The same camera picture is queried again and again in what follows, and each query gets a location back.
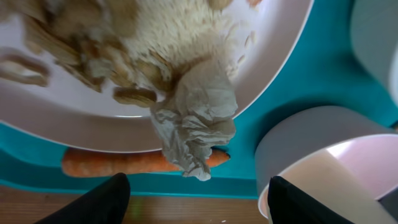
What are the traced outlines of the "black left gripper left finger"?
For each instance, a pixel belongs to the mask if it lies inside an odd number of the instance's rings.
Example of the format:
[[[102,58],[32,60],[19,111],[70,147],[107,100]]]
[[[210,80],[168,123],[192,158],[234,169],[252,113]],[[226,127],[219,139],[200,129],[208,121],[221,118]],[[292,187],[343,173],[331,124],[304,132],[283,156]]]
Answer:
[[[121,224],[131,196],[126,174],[118,173],[38,224]]]

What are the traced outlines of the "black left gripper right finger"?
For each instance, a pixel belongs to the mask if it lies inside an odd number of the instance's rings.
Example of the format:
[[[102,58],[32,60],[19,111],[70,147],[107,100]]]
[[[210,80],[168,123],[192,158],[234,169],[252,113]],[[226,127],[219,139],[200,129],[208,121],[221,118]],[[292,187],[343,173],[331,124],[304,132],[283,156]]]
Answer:
[[[270,179],[267,205],[273,224],[353,224],[280,176]]]

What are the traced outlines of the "pink bowl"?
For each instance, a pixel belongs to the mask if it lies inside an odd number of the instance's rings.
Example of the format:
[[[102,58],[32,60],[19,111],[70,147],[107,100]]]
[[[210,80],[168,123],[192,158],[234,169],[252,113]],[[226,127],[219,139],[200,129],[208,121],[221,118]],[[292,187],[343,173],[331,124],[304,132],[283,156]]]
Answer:
[[[258,208],[274,223],[281,177],[352,223],[394,223],[380,199],[397,188],[397,133],[340,106],[319,106],[275,125],[255,153]]]

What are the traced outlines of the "grey napkin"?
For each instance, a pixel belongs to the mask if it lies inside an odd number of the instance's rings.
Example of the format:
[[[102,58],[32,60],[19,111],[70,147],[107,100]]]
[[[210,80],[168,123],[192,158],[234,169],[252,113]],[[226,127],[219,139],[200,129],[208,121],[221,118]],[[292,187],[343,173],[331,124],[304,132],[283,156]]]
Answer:
[[[211,148],[234,137],[237,108],[224,61],[211,58],[191,68],[174,92],[150,109],[166,160],[185,177],[209,180]]]

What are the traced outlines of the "white bowl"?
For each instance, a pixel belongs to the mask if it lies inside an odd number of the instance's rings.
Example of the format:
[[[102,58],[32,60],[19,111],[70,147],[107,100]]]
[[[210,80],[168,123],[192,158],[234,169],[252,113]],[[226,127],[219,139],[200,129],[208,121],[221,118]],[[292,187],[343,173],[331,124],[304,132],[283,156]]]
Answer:
[[[355,57],[397,103],[397,0],[356,0],[350,37]]]

